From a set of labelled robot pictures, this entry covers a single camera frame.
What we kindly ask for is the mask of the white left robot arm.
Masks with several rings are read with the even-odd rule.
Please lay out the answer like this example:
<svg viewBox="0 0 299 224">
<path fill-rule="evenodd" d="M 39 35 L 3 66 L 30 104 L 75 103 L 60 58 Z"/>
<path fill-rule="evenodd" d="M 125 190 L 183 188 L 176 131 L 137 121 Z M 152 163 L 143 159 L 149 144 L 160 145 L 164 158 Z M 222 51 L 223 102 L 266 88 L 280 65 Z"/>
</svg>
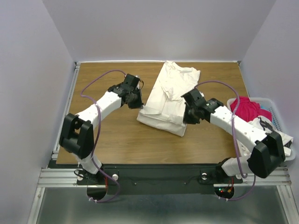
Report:
<svg viewBox="0 0 299 224">
<path fill-rule="evenodd" d="M 114 175 L 103 170 L 103 164 L 95 155 L 101 123 L 113 111 L 127 105 L 139 109 L 137 121 L 150 127 L 184 136 L 186 122 L 183 120 L 185 102 L 182 95 L 198 83 L 200 72 L 160 72 L 146 104 L 142 102 L 142 80 L 138 76 L 125 74 L 124 80 L 108 88 L 99 99 L 85 110 L 65 116 L 59 145 L 73 154 L 88 179 L 98 184 L 105 180 L 117 183 Z"/>
</svg>

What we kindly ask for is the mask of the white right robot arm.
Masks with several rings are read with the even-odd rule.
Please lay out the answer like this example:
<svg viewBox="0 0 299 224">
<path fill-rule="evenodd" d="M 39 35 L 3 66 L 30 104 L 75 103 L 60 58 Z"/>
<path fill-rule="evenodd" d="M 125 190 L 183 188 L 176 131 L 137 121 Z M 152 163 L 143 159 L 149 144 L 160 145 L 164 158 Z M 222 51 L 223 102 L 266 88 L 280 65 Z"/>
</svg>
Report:
<svg viewBox="0 0 299 224">
<path fill-rule="evenodd" d="M 231 134 L 234 141 L 240 141 L 249 150 L 249 155 L 242 156 L 237 152 L 235 158 L 218 163 L 215 170 L 218 181 L 226 182 L 232 176 L 240 174 L 266 178 L 285 161 L 282 137 L 276 131 L 266 133 L 254 127 L 234 115 L 219 100 L 205 100 L 198 89 L 190 90 L 182 98 L 185 100 L 185 124 L 198 124 L 201 120 L 206 120 Z"/>
</svg>

